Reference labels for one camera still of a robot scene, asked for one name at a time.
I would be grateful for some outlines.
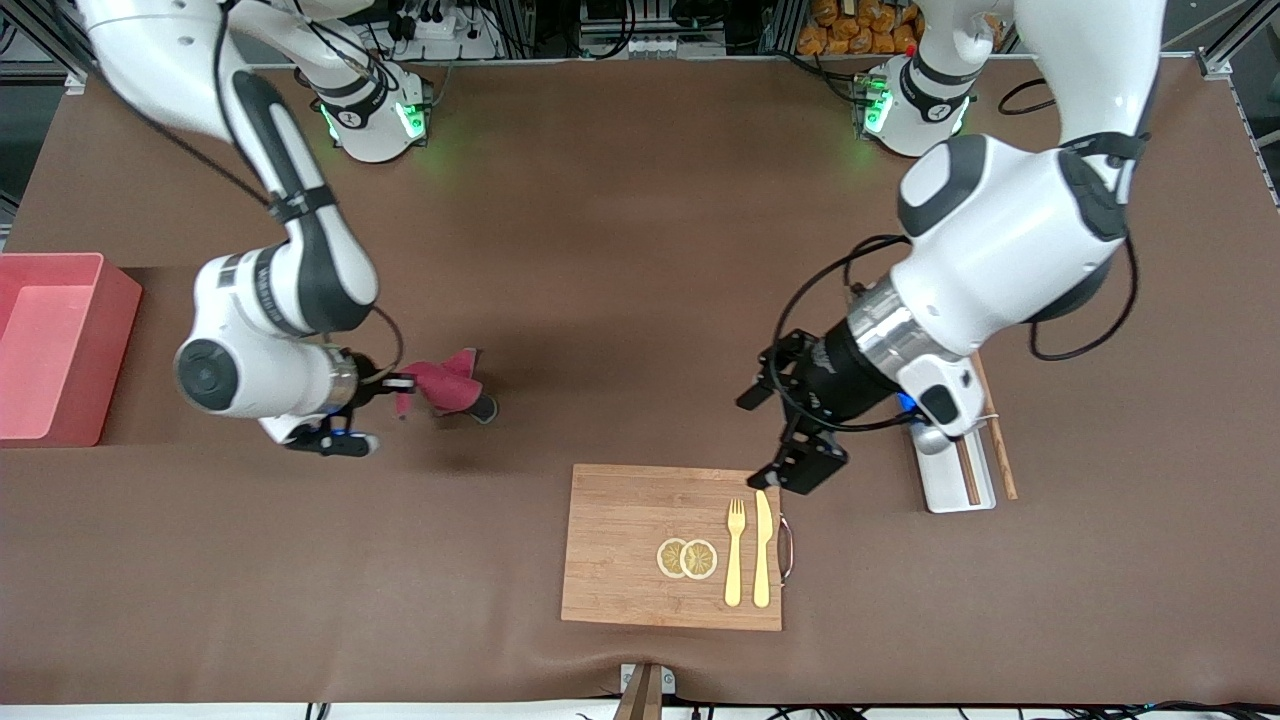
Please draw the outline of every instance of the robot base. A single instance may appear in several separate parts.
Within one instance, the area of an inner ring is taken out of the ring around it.
[[[333,138],[334,147],[342,147],[361,163],[385,163],[410,147],[426,146],[434,88],[421,76],[394,63],[388,63],[387,69],[394,73],[401,88],[388,95],[383,106],[369,117],[365,127],[344,127],[321,110],[329,123],[329,137]]]
[[[908,60],[906,55],[896,55],[868,70],[867,74],[872,81],[883,81],[883,88],[878,92],[870,82],[855,83],[855,91],[859,91],[855,96],[867,97],[870,102],[854,108],[854,127],[858,128],[860,137],[874,137],[899,155],[919,158],[934,145],[960,132],[969,100],[965,99],[960,109],[943,122],[925,120],[902,95],[900,77]],[[941,108],[950,110],[946,105]]]

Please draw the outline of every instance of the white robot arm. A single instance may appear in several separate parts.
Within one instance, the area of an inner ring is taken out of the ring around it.
[[[115,91],[156,122],[237,146],[288,236],[200,270],[195,325],[174,363],[178,383],[197,407],[259,419],[278,443],[367,455],[376,439],[332,429],[329,416],[346,409],[349,423],[352,407],[397,389],[366,383],[380,372],[364,356],[303,338],[360,325],[378,299],[378,277],[280,95],[224,42],[229,15],[261,4],[233,5],[79,3]]]
[[[963,9],[947,15],[941,3],[922,3],[928,29],[915,58],[895,59],[896,77],[910,85],[919,68],[932,68],[923,74],[938,83],[942,72],[965,70],[964,82],[972,83],[991,47],[974,8],[1007,5],[960,0]],[[782,448],[753,486],[812,491],[847,459],[832,432],[850,429],[838,424],[893,392],[914,400],[946,437],[964,436],[979,421],[984,400],[969,355],[1004,328],[1079,307],[1125,242],[1129,179],[1147,138],[1164,0],[1020,0],[1011,9],[1057,99],[1061,146],[1027,152],[984,135],[946,140],[946,123],[943,141],[931,143],[900,186],[899,220],[911,254],[824,337],[795,332],[762,354],[768,372],[739,398],[745,409],[778,388],[777,368],[795,368],[778,375],[787,413]],[[1120,22],[1114,29],[1098,27],[1102,15]],[[940,47],[950,49],[946,63],[934,59]],[[955,97],[966,92],[964,85]],[[931,102],[892,105],[884,128],[904,114],[908,122],[892,126],[902,131],[897,137],[915,127],[923,140],[913,146],[923,146],[941,127],[922,122],[936,106]]]
[[[298,65],[321,100],[334,142],[362,163],[383,163],[426,141],[431,87],[396,63],[374,59],[340,18],[372,0],[243,1],[232,29],[252,36]]]

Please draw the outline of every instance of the brown table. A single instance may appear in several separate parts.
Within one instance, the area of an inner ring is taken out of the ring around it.
[[[146,292],[104,446],[0,454],[0,700],[591,696],[640,659],[721,702],[1280,702],[1280,218],[1225,83],[1165,63],[1124,332],[1074,363],[1021,331],[983,351],[1024,500],[928,515],[902,433],[849,438],[785,500],[785,630],[732,633],[559,621],[570,468],[764,462],[776,404],[732,400],[790,292],[896,228],[909,161],[782,61],[456,74],[431,146],[375,167],[276,78],[408,356],[480,346],[503,402],[477,428],[380,401],[362,461],[182,401],[197,266],[280,232],[100,88],[63,101],[10,250],[101,250]],[[1052,111],[995,113],[1033,74],[993,63],[969,129],[1051,146]],[[1111,284],[1046,345],[1103,327]],[[797,323],[841,307],[819,290]]]

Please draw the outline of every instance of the dried lemon slice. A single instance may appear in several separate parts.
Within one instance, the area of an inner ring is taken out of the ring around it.
[[[689,541],[680,553],[680,569],[692,580],[704,580],[716,571],[716,548],[704,539]]]
[[[680,566],[680,556],[685,552],[685,541],[667,538],[658,546],[658,569],[668,578],[684,578],[685,569]]]

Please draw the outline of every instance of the pink cloth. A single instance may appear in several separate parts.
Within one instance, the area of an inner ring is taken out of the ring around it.
[[[480,398],[484,386],[471,378],[475,369],[476,350],[467,347],[444,363],[419,361],[397,372],[413,375],[413,382],[422,397],[431,404],[436,413],[447,415],[461,413]],[[412,401],[412,395],[398,393],[396,396],[396,413],[402,418],[407,415]]]

